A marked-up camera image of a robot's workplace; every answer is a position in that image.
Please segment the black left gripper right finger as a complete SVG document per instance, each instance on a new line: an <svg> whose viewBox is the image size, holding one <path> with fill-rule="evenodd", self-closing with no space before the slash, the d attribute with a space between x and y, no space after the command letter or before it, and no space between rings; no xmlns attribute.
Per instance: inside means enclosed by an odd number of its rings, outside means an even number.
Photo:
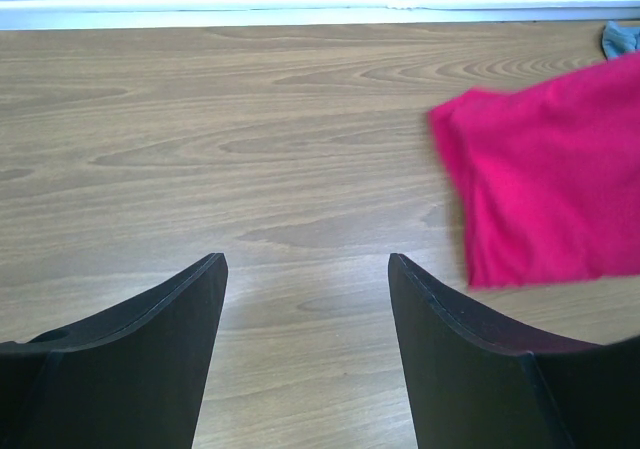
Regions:
<svg viewBox="0 0 640 449"><path fill-rule="evenodd" d="M635 448L639 341L592 344L512 319L402 254L390 298L421 448Z"/></svg>

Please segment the magenta t shirt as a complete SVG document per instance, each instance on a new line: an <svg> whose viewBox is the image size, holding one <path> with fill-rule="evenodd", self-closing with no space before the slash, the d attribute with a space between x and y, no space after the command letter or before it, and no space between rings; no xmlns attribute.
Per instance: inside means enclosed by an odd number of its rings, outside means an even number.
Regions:
<svg viewBox="0 0 640 449"><path fill-rule="evenodd" d="M639 272L639 57L428 113L474 288Z"/></svg>

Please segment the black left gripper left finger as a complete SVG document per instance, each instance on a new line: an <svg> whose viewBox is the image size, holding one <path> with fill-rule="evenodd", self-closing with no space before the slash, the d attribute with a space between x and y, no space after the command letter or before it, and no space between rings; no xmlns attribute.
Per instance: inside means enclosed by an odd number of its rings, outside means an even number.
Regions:
<svg viewBox="0 0 640 449"><path fill-rule="evenodd" d="M1 345L4 448L189 448L228 278L209 254L75 323Z"/></svg>

